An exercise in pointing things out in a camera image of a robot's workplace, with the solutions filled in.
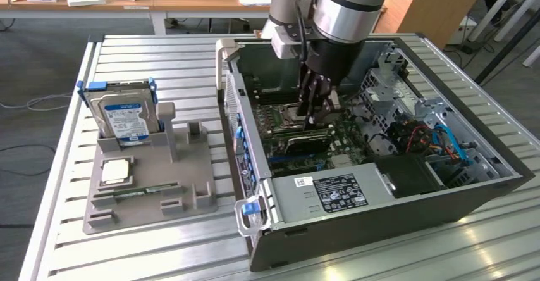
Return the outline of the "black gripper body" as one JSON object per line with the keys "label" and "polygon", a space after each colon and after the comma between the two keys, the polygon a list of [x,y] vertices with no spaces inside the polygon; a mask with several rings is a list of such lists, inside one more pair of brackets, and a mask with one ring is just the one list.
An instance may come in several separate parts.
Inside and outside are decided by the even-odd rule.
{"label": "black gripper body", "polygon": [[344,44],[330,39],[312,41],[308,45],[306,65],[338,87],[351,72],[363,47],[364,41],[355,44]]}

